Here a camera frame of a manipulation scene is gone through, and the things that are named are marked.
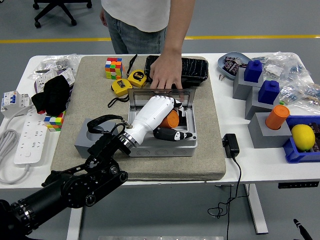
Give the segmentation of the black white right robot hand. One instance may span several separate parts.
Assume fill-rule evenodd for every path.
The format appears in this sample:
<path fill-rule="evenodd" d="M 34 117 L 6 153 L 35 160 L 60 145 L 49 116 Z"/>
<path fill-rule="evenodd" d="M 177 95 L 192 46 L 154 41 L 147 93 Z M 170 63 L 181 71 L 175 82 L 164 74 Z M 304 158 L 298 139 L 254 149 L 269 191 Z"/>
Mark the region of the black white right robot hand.
<path fill-rule="evenodd" d="M 299 229 L 299 232 L 304 240 L 313 240 L 308 231 L 303 227 L 303 225 L 296 219 L 293 219 L 294 224 Z"/>

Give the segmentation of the person's left hand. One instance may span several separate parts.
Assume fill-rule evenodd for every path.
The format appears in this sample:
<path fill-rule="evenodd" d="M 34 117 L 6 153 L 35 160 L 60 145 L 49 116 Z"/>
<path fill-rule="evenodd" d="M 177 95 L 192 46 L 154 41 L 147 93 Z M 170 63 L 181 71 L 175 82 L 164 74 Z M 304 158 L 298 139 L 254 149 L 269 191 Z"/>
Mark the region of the person's left hand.
<path fill-rule="evenodd" d="M 173 85 L 182 90 L 181 51 L 163 52 L 150 67 L 151 89 L 171 90 Z"/>

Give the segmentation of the person's right hand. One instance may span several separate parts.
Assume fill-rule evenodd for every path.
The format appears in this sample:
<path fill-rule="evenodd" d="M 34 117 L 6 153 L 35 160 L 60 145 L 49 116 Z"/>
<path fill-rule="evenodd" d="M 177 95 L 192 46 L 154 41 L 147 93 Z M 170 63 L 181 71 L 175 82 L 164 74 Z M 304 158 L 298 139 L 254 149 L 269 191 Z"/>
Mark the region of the person's right hand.
<path fill-rule="evenodd" d="M 100 14 L 99 14 L 99 18 L 101 20 L 101 23 L 107 27 L 108 24 L 107 24 L 107 20 L 106 20 L 106 17 L 105 17 L 105 10 L 102 8 L 101 11 L 100 11 Z"/>

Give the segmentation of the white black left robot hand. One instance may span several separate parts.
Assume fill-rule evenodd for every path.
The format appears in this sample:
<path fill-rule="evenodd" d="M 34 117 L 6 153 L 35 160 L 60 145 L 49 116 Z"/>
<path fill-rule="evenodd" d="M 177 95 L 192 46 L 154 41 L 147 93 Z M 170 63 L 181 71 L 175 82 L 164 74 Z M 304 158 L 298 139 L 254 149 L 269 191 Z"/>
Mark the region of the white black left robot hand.
<path fill-rule="evenodd" d="M 172 97 L 156 95 L 139 111 L 132 122 L 132 127 L 125 130 L 124 137 L 133 144 L 140 146 L 147 133 L 153 132 L 154 137 L 164 141 L 177 142 L 193 137 L 190 132 L 175 130 L 173 124 L 161 126 L 163 121 L 169 121 L 169 114 L 175 108 L 180 108 L 182 103 Z"/>

